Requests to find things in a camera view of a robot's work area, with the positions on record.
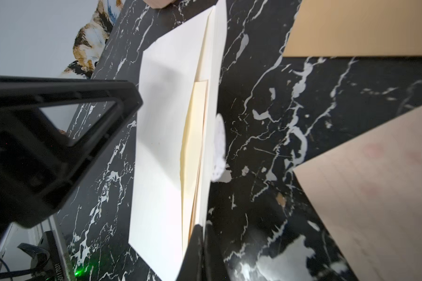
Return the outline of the brown kraft envelope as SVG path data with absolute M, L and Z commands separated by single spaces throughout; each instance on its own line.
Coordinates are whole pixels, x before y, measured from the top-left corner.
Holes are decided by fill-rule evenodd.
M 302 1 L 283 55 L 422 56 L 422 1 Z

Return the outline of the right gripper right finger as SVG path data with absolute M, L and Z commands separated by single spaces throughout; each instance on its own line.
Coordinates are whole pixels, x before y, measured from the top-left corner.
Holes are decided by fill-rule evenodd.
M 220 251 L 219 239 L 210 224 L 205 226 L 204 231 L 202 280 L 230 280 L 222 253 Z

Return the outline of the cream letter paper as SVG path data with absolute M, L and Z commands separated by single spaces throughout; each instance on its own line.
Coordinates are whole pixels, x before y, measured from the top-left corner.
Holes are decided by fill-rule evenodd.
M 294 171 L 361 281 L 422 281 L 422 106 Z

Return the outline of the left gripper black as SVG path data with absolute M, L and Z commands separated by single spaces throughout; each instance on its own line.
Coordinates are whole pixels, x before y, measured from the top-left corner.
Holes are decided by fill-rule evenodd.
M 142 104 L 128 81 L 0 76 L 0 241 L 60 209 Z

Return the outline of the white cream envelope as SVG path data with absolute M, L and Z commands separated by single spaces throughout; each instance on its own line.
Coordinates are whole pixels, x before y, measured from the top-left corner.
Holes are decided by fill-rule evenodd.
M 208 81 L 195 225 L 204 226 L 211 183 L 225 170 L 225 127 L 217 112 L 227 36 L 227 6 L 218 1 L 158 38 L 142 56 L 136 161 L 128 242 L 163 281 L 177 279 L 182 250 L 180 158 L 196 81 Z

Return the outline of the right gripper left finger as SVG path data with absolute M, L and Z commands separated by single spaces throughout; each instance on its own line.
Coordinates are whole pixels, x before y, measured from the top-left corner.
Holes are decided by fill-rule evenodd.
M 203 227 L 195 225 L 176 281 L 203 279 L 203 246 Z

